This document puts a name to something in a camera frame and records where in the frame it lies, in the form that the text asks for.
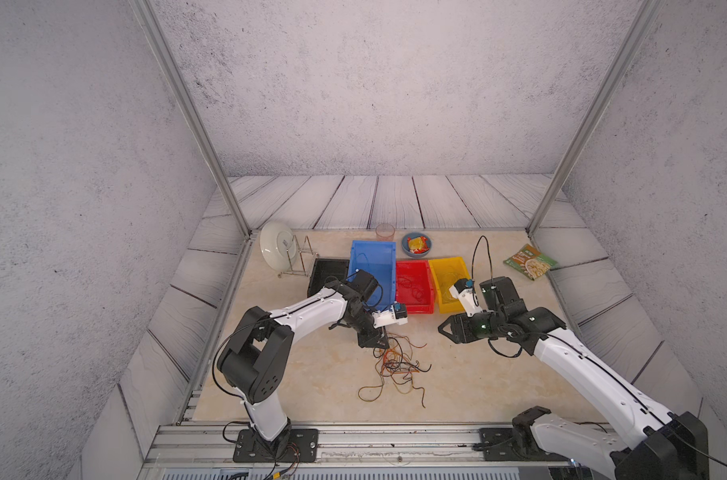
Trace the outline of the yellow storage bin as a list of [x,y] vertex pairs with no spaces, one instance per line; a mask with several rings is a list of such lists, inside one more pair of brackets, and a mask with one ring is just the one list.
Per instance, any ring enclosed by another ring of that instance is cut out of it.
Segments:
[[435,283],[435,298],[441,314],[456,314],[463,312],[463,305],[449,293],[449,288],[457,280],[469,279],[469,271],[465,260],[461,257],[437,258],[429,260],[431,276]]

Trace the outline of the blue bowl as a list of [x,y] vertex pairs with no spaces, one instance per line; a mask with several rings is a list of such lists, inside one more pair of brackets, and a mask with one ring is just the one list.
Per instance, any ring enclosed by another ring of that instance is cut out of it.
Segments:
[[409,258],[425,258],[433,248],[433,241],[425,233],[409,232],[401,238],[401,249]]

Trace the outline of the right aluminium frame post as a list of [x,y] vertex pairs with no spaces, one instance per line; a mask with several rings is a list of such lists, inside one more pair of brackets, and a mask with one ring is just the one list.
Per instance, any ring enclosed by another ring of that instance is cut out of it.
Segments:
[[529,225],[525,228],[525,231],[529,234],[529,238],[533,238],[535,232],[543,227],[543,222],[545,222],[547,214],[551,211],[551,206],[555,203],[557,194],[565,186],[565,182],[567,182],[571,172],[573,172],[573,168],[577,165],[583,150],[585,150],[585,146],[589,143],[595,128],[597,128],[603,114],[605,114],[605,110],[611,104],[611,98],[613,98],[615,90],[621,84],[623,76],[625,76],[627,70],[633,64],[637,52],[639,52],[647,34],[649,34],[649,30],[651,30],[657,14],[659,14],[661,4],[663,4],[661,0],[645,0],[641,2],[639,11],[633,22],[631,22],[629,31],[623,42],[621,42],[619,50],[617,50],[617,55],[613,58],[611,64],[609,64],[609,69],[591,105],[587,108],[585,117],[581,120],[575,136],[569,142],[569,146],[567,146],[567,150],[565,150],[565,154],[563,154],[563,158],[561,158],[551,178],[549,187],[545,190],[545,194],[543,194],[543,199],[539,202],[535,214],[533,214],[533,217],[529,220]]

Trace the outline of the black storage bin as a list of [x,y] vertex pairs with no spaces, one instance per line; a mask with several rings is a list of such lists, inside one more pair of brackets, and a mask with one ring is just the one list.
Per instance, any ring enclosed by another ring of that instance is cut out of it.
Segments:
[[314,262],[307,296],[316,295],[331,280],[345,280],[348,277],[349,259],[317,258]]

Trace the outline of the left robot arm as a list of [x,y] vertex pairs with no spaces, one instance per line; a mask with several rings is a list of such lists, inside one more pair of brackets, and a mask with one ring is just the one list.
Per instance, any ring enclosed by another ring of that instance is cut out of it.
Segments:
[[263,442],[284,444],[291,432],[278,388],[295,343],[323,327],[343,325],[356,332],[359,347],[387,347],[387,329],[375,324],[375,312],[367,306],[378,287],[371,273],[359,270],[345,280],[327,280],[314,296],[289,307],[252,307],[218,348],[213,374],[229,385],[225,394],[243,401]]

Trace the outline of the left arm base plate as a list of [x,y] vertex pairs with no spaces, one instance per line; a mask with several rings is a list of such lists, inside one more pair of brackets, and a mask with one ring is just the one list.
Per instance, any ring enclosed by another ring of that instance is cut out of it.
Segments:
[[233,462],[314,463],[318,447],[317,429],[289,428],[271,441],[265,440],[256,430],[242,430],[235,443]]

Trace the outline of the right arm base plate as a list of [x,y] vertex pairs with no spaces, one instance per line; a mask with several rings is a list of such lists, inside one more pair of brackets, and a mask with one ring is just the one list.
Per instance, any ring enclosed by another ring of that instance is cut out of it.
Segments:
[[471,449],[481,452],[485,461],[567,462],[567,458],[539,448],[533,436],[515,428],[483,428],[479,435],[481,441]]

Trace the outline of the aluminium front rail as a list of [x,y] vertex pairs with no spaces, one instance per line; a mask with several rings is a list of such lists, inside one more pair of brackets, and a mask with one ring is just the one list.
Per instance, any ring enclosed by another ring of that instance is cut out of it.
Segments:
[[241,425],[163,427],[142,479],[609,479],[575,461],[485,461],[471,446],[501,424],[301,425],[319,430],[314,463],[233,462]]

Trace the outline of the aluminium frame post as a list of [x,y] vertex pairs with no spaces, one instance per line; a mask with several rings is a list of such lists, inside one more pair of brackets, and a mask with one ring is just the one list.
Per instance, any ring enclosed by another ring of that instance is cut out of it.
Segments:
[[153,8],[152,2],[148,0],[134,0],[131,1],[131,6],[135,10],[141,28],[144,30],[145,36],[150,44],[151,50],[159,66],[169,84],[179,108],[183,114],[183,118],[191,130],[195,142],[199,147],[199,150],[205,160],[215,184],[223,200],[231,213],[231,216],[235,219],[235,222],[239,228],[241,234],[249,237],[252,234],[252,230],[239,206],[239,202],[233,192],[231,183],[229,182],[223,165],[219,160],[215,146],[205,128],[205,124],[195,106],[195,102],[189,89],[187,88],[185,79],[181,74],[181,70],[175,60],[173,51],[171,50],[170,44],[163,32],[163,28],[159,19],[157,18],[156,12]]
[[545,190],[545,194],[543,194],[543,199],[539,202],[535,214],[533,214],[533,217],[529,220],[529,225],[525,228],[525,231],[529,234],[529,238],[533,238],[535,232],[543,227],[543,222],[545,222],[547,214],[551,211],[551,206],[555,203],[557,194],[565,186],[565,182],[567,182],[571,172],[573,172],[573,168],[577,165],[583,150],[585,150],[585,146],[589,143],[595,128],[597,128],[603,114],[605,114],[605,110],[611,104],[611,98],[613,98],[615,90],[621,84],[623,76],[625,76],[627,70],[633,64],[637,52],[639,52],[647,34],[649,34],[649,30],[651,30],[657,14],[659,14],[661,4],[663,4],[661,0],[645,0],[641,2],[639,11],[633,22],[631,22],[629,31],[623,42],[621,42],[619,50],[617,50],[617,55],[613,58],[611,64],[609,64],[609,69],[591,105],[587,108],[585,117],[581,120],[575,136],[569,142],[569,146],[567,146],[567,150],[565,150],[565,154],[563,154],[563,158],[561,158],[551,178],[549,187]]

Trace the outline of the blue storage bin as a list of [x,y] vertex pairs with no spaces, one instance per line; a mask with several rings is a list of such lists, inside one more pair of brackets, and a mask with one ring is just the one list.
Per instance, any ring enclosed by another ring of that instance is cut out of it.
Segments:
[[351,248],[349,274],[363,270],[375,277],[379,288],[367,304],[384,310],[395,302],[397,292],[397,245],[395,242],[354,240]]

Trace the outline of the white plate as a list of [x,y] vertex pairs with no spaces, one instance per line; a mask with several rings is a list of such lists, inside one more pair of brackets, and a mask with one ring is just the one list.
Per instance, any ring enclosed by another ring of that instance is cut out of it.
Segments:
[[284,273],[293,269],[299,247],[289,226],[269,221],[262,227],[259,240],[263,258],[273,270]]

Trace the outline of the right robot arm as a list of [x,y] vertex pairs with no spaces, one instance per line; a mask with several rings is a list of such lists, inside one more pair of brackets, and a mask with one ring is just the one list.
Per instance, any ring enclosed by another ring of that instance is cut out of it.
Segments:
[[461,278],[449,294],[463,305],[439,326],[455,344],[505,339],[559,373],[609,423],[601,431],[535,406],[511,422],[509,439],[477,444],[485,456],[505,450],[525,461],[551,455],[577,462],[609,479],[707,479],[707,426],[691,412],[676,414],[621,378],[583,345],[565,322],[543,307],[527,309],[513,281],[475,285]]

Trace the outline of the red yellow snack packet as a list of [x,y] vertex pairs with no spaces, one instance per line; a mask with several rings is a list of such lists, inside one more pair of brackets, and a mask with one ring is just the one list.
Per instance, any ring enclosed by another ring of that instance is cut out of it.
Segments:
[[411,255],[427,254],[431,250],[431,241],[427,236],[407,236],[407,252]]

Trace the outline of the left aluminium frame post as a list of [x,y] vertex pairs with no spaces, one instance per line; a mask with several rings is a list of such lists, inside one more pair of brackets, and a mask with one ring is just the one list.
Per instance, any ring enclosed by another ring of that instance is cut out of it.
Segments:
[[171,50],[170,44],[163,32],[163,28],[159,19],[157,18],[156,12],[153,8],[152,2],[148,0],[134,0],[131,1],[131,6],[135,10],[141,28],[144,30],[145,36],[150,44],[151,50],[159,66],[169,84],[179,108],[183,114],[183,118],[191,130],[195,142],[199,147],[199,150],[205,160],[215,184],[223,200],[231,213],[231,216],[235,219],[235,222],[239,228],[241,234],[249,237],[252,234],[252,230],[239,206],[239,202],[233,192],[231,183],[229,182],[223,165],[219,160],[215,146],[205,128],[205,124],[195,106],[195,102],[189,89],[187,88],[185,79],[181,74],[181,70],[175,60],[173,51]]

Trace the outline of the red storage bin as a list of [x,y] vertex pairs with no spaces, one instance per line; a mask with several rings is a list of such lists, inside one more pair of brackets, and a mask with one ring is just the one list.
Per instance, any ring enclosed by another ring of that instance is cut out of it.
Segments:
[[407,307],[407,314],[431,315],[435,312],[435,286],[427,260],[399,260],[395,300]]

